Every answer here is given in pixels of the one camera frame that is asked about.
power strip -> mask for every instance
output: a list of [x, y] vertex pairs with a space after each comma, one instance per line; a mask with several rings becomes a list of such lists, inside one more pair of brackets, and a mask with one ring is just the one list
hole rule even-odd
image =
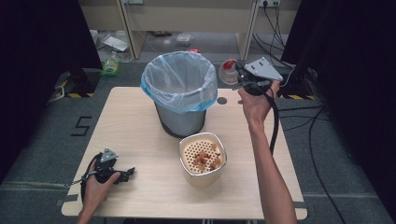
[[278, 6], [280, 5], [280, 0], [260, 0], [260, 7], [264, 7], [264, 1], [267, 1], [267, 7], [276, 7], [276, 3]]

hand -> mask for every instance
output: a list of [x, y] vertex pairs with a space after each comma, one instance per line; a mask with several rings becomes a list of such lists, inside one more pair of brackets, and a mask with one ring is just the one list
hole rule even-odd
[[[93, 161], [90, 171], [93, 171], [96, 160]], [[100, 203], [106, 198], [108, 191], [114, 182], [119, 178], [120, 172], [114, 173], [106, 183], [99, 183], [95, 176], [91, 175], [87, 180], [85, 188], [84, 203], [78, 215], [78, 223], [88, 223]]]
[[[273, 81], [271, 90], [268, 90], [266, 93], [271, 97], [276, 97], [276, 92], [278, 89], [279, 81]], [[244, 114], [247, 119], [247, 123], [249, 125], [256, 123], [263, 124], [268, 112], [271, 109], [271, 106], [265, 96], [250, 95], [245, 91], [244, 88], [240, 88], [238, 93], [242, 98], [240, 101], [238, 101], [238, 104], [243, 105], [244, 107]]]

bowl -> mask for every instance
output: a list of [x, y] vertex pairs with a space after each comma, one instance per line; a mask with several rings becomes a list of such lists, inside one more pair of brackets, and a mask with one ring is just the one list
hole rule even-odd
[[180, 141], [178, 147], [183, 175], [195, 187], [208, 187], [227, 163], [227, 153], [213, 133], [197, 133]]

blue plastic bag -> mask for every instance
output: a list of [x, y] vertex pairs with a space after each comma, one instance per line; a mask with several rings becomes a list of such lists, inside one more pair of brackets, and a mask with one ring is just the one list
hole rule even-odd
[[178, 114], [205, 111], [218, 97], [215, 66], [188, 51], [160, 55], [148, 63], [140, 87], [156, 104]]

gray trash can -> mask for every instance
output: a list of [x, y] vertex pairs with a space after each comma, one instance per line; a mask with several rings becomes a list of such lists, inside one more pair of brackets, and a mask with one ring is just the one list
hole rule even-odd
[[188, 51], [155, 58], [146, 66], [140, 86], [154, 101], [165, 131], [180, 138], [202, 130], [206, 110], [218, 97], [215, 66]]

